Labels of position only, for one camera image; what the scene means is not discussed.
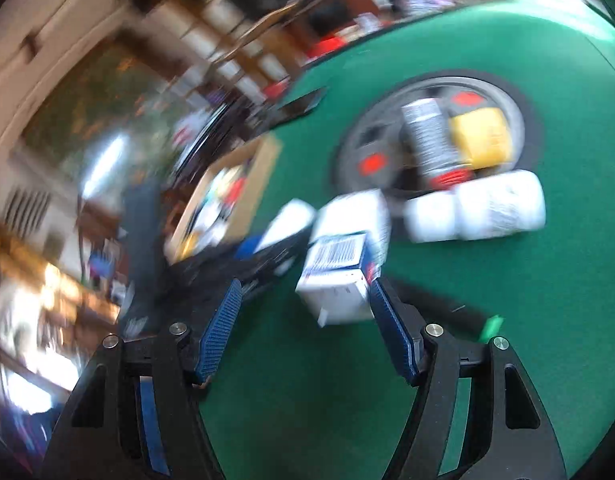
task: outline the smartphone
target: smartphone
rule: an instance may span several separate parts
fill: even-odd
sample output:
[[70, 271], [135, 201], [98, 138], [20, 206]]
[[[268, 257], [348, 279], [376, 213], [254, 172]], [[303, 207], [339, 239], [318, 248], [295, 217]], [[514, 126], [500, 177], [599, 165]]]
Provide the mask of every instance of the smartphone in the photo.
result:
[[294, 101], [290, 101], [286, 105], [274, 112], [274, 118], [270, 123], [270, 127], [279, 126], [279, 124], [288, 123], [299, 117], [303, 117], [316, 108], [327, 92], [327, 88], [318, 88], [309, 94], [305, 94]]

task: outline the green tabletop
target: green tabletop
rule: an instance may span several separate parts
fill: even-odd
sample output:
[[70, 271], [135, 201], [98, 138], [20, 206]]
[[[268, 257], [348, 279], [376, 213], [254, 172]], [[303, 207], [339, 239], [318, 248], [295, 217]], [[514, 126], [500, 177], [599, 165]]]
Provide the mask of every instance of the green tabletop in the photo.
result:
[[[545, 127], [540, 232], [414, 245], [393, 239], [385, 270], [505, 316], [549, 413], [569, 474], [615, 417], [615, 30], [567, 0], [501, 0], [397, 28], [312, 69], [290, 99], [321, 86], [312, 115], [283, 143], [254, 227], [284, 203], [335, 195], [332, 153], [369, 104], [427, 72], [473, 69], [513, 83]], [[236, 323], [201, 404], [230, 480], [376, 480], [415, 390], [397, 376], [373, 322], [319, 329], [294, 293], [297, 265]], [[469, 380], [443, 470], [457, 465]]]

